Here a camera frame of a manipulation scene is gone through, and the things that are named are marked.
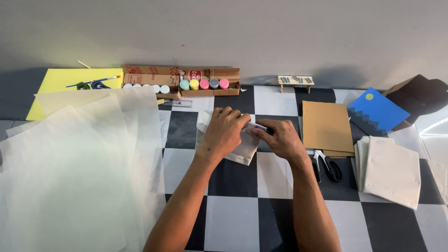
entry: pink paint lid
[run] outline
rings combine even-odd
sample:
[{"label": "pink paint lid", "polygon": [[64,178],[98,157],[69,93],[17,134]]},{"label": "pink paint lid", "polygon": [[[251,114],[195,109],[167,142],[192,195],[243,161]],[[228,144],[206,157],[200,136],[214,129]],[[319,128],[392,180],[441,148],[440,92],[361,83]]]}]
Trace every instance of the pink paint lid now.
[{"label": "pink paint lid", "polygon": [[209,86],[209,84],[208,84],[208,80],[201,80],[201,81],[199,82],[199,86],[200,86],[202,89],[208,89],[208,86]]},{"label": "pink paint lid", "polygon": [[228,80],[227,79],[221,79],[220,80],[220,88],[227,89],[228,88]]}]

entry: brown cardboard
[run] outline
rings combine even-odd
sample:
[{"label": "brown cardboard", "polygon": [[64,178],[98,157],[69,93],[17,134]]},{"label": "brown cardboard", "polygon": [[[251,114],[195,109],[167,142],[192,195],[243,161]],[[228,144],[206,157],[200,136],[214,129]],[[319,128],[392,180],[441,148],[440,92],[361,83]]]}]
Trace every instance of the brown cardboard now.
[{"label": "brown cardboard", "polygon": [[228,89],[216,89],[216,90],[181,90],[182,96],[237,96],[240,94],[240,69],[239,68],[212,68],[212,69],[199,69],[199,68],[180,68],[184,71],[184,80],[197,79],[227,79]]},{"label": "brown cardboard", "polygon": [[413,125],[419,116],[434,113],[447,106],[447,90],[448,85],[443,81],[429,80],[419,74],[383,92],[383,96],[411,114],[393,130],[407,128]]},{"label": "brown cardboard", "polygon": [[180,99],[179,91],[179,68],[167,66],[141,66],[141,65],[122,65],[124,77],[122,87],[126,83],[148,84],[148,85],[167,85],[170,88],[170,94],[156,94],[158,99]]},{"label": "brown cardboard", "polygon": [[338,152],[338,151],[330,151],[330,150],[323,150],[323,154],[326,156],[331,156],[331,157],[335,157],[335,156],[355,156],[354,152]]},{"label": "brown cardboard", "polygon": [[304,100],[303,145],[312,149],[354,152],[346,105]]}]

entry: scissors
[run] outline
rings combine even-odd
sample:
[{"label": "scissors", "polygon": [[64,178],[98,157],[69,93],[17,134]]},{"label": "scissors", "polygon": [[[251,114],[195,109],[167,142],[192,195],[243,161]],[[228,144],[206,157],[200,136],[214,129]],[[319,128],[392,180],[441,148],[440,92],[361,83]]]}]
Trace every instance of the scissors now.
[{"label": "scissors", "polygon": [[334,182],[342,181],[342,172],[339,169],[339,166],[332,161],[329,157],[324,155],[320,150],[314,150],[314,157],[311,159],[313,164],[314,175],[316,176],[317,183],[320,183],[322,179],[320,178],[320,170],[319,170],[319,156],[322,158],[323,163],[325,164],[325,168],[328,177],[330,180]]}]

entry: red logo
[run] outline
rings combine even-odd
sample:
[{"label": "red logo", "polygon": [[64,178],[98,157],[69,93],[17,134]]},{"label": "red logo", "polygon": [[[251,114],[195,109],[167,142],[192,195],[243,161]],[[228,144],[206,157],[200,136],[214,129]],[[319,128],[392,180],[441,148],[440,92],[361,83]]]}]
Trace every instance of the red logo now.
[{"label": "red logo", "polygon": [[188,72],[188,81],[194,80],[194,79],[196,79],[198,81],[201,81],[201,79],[202,79],[202,72],[198,71],[198,70],[190,70]]}]

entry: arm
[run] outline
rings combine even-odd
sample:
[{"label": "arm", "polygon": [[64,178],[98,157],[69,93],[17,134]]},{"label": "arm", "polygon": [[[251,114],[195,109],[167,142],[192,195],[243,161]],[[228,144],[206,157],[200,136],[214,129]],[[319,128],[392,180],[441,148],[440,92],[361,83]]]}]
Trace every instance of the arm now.
[{"label": "arm", "polygon": [[230,107],[215,108],[188,171],[154,225],[144,252],[184,251],[211,173],[240,143],[240,132],[250,115]]},{"label": "arm", "polygon": [[255,128],[274,153],[286,159],[293,173],[293,221],[300,251],[341,251],[336,227],[314,175],[311,159],[291,121],[262,119],[261,125],[275,130],[269,135]]}]

